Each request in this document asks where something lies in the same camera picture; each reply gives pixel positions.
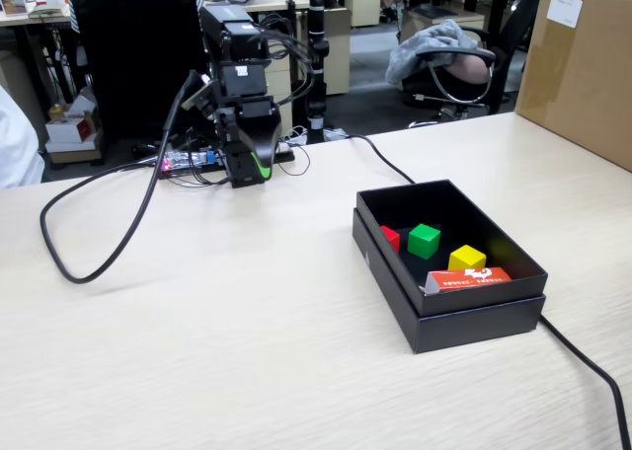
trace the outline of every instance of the light wood tabletop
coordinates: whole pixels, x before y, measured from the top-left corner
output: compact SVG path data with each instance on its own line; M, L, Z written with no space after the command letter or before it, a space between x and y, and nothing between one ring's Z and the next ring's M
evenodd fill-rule
M309 8L309 0L294 0L296 9ZM266 11L284 11L287 9L287 0L250 0L242 7L248 13L266 12Z
M451 179L548 271L545 315L632 409L632 174L513 113L371 138L416 181ZM304 176L263 186L160 182L83 286L39 227L77 181L0 191L0 448L619 448L609 389L541 326L413 355L352 238L356 192L405 181L361 140L306 150ZM113 250L149 175L53 207L72 272Z
M248 13L266 12L266 11L282 11L287 9L287 0L250 0L248 3L242 5L242 7ZM294 0L296 3L296 9L309 8L309 0ZM29 3L29 8L33 9L35 3ZM49 23L69 23L70 11L66 6L64 9L64 16L59 18L37 18L31 19L28 14L20 16L7 16L4 12L0 12L0 28L13 27L13 26L25 26L29 24L49 24Z
M31 12L35 8L36 3L27 3L27 9ZM63 16L58 18L30 18L28 14L20 14L17 16L7 16L4 11L0 11L0 28L10 28L14 26L26 26L29 24L47 24L47 23L69 23L70 9L66 6L63 9Z

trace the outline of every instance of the open black box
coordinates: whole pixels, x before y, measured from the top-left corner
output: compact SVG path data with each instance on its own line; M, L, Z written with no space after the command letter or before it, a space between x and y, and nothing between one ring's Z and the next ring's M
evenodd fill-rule
M423 260L407 251L418 224L441 232L438 251ZM401 235L400 253L380 227ZM415 352L506 337L535 329L547 273L450 181L361 191L354 238ZM428 272L446 270L451 252L469 245L502 267L511 282L426 296Z

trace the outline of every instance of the white sleeve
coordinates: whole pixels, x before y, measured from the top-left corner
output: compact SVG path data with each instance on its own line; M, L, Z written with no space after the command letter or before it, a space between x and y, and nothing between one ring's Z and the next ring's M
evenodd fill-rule
M0 188L39 184L43 159L38 135L4 88L0 87Z

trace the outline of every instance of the yellow cube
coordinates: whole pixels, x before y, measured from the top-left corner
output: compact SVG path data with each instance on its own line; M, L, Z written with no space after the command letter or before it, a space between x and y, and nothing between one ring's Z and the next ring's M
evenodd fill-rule
M481 269L485 267L487 257L471 246L462 246L450 255L447 270Z

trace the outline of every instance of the green cube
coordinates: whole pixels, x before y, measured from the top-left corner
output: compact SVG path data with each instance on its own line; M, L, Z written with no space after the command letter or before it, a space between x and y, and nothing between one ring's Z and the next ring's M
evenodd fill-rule
M419 225L408 235L408 252L429 259L438 249L441 232L426 225Z

